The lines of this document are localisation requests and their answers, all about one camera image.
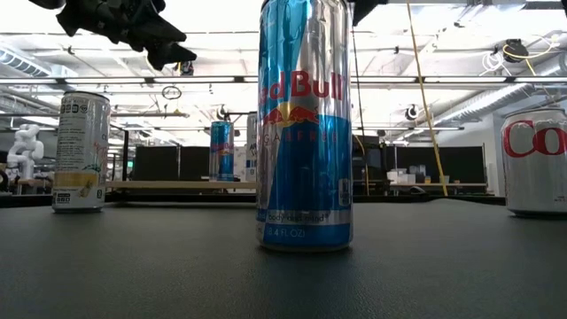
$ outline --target diet coke can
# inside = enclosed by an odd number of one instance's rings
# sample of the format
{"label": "diet coke can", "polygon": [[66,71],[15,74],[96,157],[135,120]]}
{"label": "diet coke can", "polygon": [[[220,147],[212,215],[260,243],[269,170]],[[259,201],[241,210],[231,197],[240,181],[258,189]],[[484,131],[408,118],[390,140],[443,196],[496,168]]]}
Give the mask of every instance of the diet coke can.
{"label": "diet coke can", "polygon": [[560,108],[509,115],[502,128],[507,208],[567,213],[567,116]]}

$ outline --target white can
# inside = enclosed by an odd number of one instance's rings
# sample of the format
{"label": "white can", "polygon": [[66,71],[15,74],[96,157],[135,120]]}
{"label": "white can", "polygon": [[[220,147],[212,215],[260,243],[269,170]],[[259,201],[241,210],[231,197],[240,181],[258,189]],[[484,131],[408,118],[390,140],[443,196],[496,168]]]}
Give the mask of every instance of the white can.
{"label": "white can", "polygon": [[256,182],[258,114],[250,112],[246,124],[246,181]]}
{"label": "white can", "polygon": [[567,116],[560,108],[513,113],[502,127],[507,208],[567,213]]}
{"label": "white can", "polygon": [[105,204],[110,111],[109,100],[97,94],[63,96],[53,181],[56,212],[100,211]]}

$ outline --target can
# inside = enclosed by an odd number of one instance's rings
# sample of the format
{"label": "can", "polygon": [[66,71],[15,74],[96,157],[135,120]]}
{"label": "can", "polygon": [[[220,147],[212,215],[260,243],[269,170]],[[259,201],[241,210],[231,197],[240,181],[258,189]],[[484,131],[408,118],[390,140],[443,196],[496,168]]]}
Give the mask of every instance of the can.
{"label": "can", "polygon": [[230,122],[211,123],[209,181],[234,181],[234,126]]}
{"label": "can", "polygon": [[248,113],[246,119],[246,181],[256,182],[256,153],[258,151],[258,113]]}
{"label": "can", "polygon": [[567,213],[567,116],[560,108],[509,115],[502,127],[506,206],[519,215]]}
{"label": "can", "polygon": [[320,252],[353,238],[350,22],[342,0],[267,0],[260,15],[261,245]]}
{"label": "can", "polygon": [[100,211],[110,133],[110,101],[67,92],[61,100],[52,207],[56,213]]}

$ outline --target dark gray table surface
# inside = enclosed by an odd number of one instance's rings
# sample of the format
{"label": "dark gray table surface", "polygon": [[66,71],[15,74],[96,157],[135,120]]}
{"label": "dark gray table surface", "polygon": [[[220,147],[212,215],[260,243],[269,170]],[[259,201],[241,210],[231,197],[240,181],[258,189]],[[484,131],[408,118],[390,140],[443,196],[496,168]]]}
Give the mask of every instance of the dark gray table surface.
{"label": "dark gray table surface", "polygon": [[0,209],[0,318],[565,318],[567,222],[356,204],[339,253],[272,253],[254,210]]}

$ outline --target white robot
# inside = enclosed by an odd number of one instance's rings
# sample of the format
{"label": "white robot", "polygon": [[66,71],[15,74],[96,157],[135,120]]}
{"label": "white robot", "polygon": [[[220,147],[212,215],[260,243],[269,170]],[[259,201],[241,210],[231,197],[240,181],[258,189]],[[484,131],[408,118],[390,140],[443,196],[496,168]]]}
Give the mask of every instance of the white robot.
{"label": "white robot", "polygon": [[16,131],[14,146],[8,151],[8,167],[14,169],[21,164],[22,179],[34,178],[35,160],[43,158],[43,143],[35,138],[39,131],[39,127],[35,124],[20,125],[19,130]]}

